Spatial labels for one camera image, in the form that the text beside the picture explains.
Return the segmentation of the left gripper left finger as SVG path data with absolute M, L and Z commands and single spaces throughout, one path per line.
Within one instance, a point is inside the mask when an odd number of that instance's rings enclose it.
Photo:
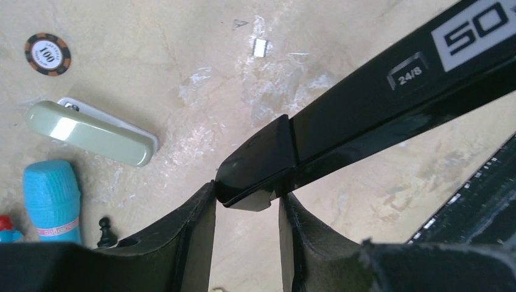
M 103 251 L 99 291 L 207 291 L 215 231 L 215 183 Z

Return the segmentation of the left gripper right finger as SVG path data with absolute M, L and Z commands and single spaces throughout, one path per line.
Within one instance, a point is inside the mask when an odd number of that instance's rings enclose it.
M 371 270 L 360 244 L 342 236 L 289 193 L 280 198 L 279 235 L 284 291 L 370 291 Z

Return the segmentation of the beige green stapler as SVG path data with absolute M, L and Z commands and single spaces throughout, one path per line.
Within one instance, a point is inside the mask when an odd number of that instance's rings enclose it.
M 35 103 L 26 121 L 40 135 L 133 167 L 147 165 L 159 148 L 154 134 L 71 97 Z

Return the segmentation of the black stapler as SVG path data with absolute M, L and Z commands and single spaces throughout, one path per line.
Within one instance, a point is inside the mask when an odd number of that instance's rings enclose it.
M 250 137 L 215 177 L 227 208 L 258 212 L 343 167 L 515 90 L 515 2 L 459 1 Z

